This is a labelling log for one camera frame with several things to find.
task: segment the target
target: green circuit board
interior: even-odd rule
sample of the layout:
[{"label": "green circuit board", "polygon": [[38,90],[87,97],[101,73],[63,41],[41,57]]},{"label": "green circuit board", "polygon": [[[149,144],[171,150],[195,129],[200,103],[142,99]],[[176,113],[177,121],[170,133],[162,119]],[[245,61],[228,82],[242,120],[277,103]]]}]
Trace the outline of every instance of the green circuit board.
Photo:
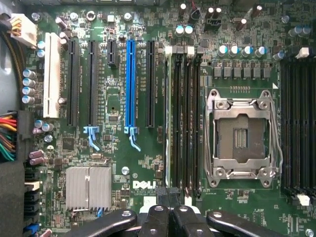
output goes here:
[{"label": "green circuit board", "polygon": [[[41,166],[27,167],[39,169],[41,172],[41,228],[52,229],[55,235],[69,231],[73,226],[83,225],[96,218],[97,210],[77,212],[75,215],[66,208],[66,170],[72,166],[92,167],[106,166],[112,168],[111,208],[106,212],[118,208],[131,208],[139,212],[144,204],[155,202],[156,186],[163,185],[163,126],[164,126],[164,97],[166,85],[164,48],[171,45],[202,46],[204,55],[200,65],[200,99],[211,89],[217,89],[226,98],[258,98],[263,90],[268,90],[276,104],[279,118],[279,63],[273,60],[285,45],[314,44],[311,38],[290,38],[288,30],[297,24],[308,24],[312,18],[316,3],[296,2],[293,5],[281,5],[279,2],[265,2],[261,15],[253,18],[246,27],[235,31],[234,17],[242,17],[244,12],[233,11],[230,6],[222,6],[222,26],[216,31],[204,32],[203,18],[194,23],[194,31],[190,37],[178,38],[175,28],[187,25],[189,14],[183,19],[178,17],[179,3],[166,2],[161,7],[127,7],[127,6],[50,6],[30,7],[32,12],[39,12],[42,20],[38,23],[38,40],[44,40],[46,32],[59,33],[55,24],[57,16],[62,17],[70,27],[71,34],[78,37],[80,45],[79,63],[79,121],[78,126],[67,125],[67,107],[61,107],[59,119],[44,119],[54,124],[53,141],[46,143],[42,136],[37,136],[35,149],[45,152],[46,162]],[[199,4],[201,9],[209,7]],[[96,19],[86,20],[88,11],[94,11]],[[69,20],[71,12],[78,14],[77,21]],[[125,13],[131,13],[133,20],[126,22]],[[103,15],[113,15],[113,23],[102,20]],[[290,22],[282,23],[281,17],[290,16]],[[114,38],[118,44],[118,66],[110,68],[107,65],[106,42]],[[124,133],[125,114],[125,78],[126,78],[126,39],[136,41],[136,126],[138,127],[138,152]],[[89,103],[87,91],[87,45],[89,40],[99,43],[98,57],[98,86],[97,124],[100,128],[95,144],[100,151],[95,151],[90,145],[83,127],[87,125],[87,105]],[[146,111],[146,41],[155,40],[158,53],[156,58],[155,80],[155,127],[145,127]],[[264,46],[267,53],[260,59],[250,56],[247,59],[240,54],[235,58],[218,57],[220,45],[230,48],[237,45],[240,49],[251,45],[254,48]],[[62,53],[60,96],[68,95],[68,54]],[[270,68],[269,78],[261,79],[233,79],[216,78],[214,67],[230,68]],[[41,73],[43,68],[34,51],[29,51],[27,68]],[[36,85],[36,97],[42,98],[43,82]],[[205,103],[200,108],[200,150],[203,150],[204,136],[203,122]],[[42,106],[30,106],[36,112],[37,119],[42,118]],[[92,154],[101,154],[101,158],[94,159]],[[123,175],[121,169],[126,166],[129,174]],[[219,186],[211,188],[201,162],[200,177],[202,193],[200,198],[193,198],[192,205],[200,209],[201,214],[214,209],[227,210],[238,214],[250,221],[279,233],[289,236],[305,236],[305,230],[315,228],[316,209],[308,206],[293,206],[287,204],[285,195],[280,190],[280,179],[275,177],[268,188],[263,188],[256,180],[222,180]],[[147,188],[133,186],[133,181],[147,183]]]}]

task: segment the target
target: cpu socket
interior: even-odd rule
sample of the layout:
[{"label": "cpu socket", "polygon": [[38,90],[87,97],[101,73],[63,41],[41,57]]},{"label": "cpu socket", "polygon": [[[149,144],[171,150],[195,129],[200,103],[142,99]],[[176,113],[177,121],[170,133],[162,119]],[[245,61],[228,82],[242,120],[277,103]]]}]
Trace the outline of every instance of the cpu socket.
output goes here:
[{"label": "cpu socket", "polygon": [[207,97],[205,171],[212,188],[222,179],[258,179],[268,188],[277,168],[271,124],[271,94],[259,98]]}]

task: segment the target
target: motherboard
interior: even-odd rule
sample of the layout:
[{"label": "motherboard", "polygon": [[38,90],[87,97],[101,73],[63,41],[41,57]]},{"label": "motherboard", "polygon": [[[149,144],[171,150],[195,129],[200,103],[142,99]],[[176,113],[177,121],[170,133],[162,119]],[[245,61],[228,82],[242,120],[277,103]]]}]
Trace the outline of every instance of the motherboard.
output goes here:
[{"label": "motherboard", "polygon": [[36,117],[26,177],[39,173],[42,232],[139,212],[159,187],[177,187],[202,215],[316,231],[315,163],[292,163],[303,143],[294,147],[283,126],[295,101],[313,110],[303,105],[315,82],[289,81],[315,70],[282,63],[291,50],[311,55],[316,3],[233,2],[28,7],[38,43],[23,81]]}]

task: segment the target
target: blue pcie slot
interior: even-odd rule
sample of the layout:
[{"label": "blue pcie slot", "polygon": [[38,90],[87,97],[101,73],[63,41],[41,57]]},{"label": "blue pcie slot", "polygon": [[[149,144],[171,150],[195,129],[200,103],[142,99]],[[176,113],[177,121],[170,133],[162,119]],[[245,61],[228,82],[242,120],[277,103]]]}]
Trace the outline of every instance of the blue pcie slot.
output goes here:
[{"label": "blue pcie slot", "polygon": [[140,152],[140,147],[135,143],[137,134],[137,127],[135,124],[136,45],[134,40],[128,40],[126,45],[126,100],[124,133],[129,134],[131,146]]}]

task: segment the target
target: white pci slot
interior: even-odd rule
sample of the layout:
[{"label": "white pci slot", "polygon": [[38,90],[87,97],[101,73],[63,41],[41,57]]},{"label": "white pci slot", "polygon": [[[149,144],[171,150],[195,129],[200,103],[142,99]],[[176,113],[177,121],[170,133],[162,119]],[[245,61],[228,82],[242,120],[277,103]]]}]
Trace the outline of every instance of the white pci slot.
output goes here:
[{"label": "white pci slot", "polygon": [[60,51],[59,36],[55,33],[45,33],[44,118],[59,118]]}]

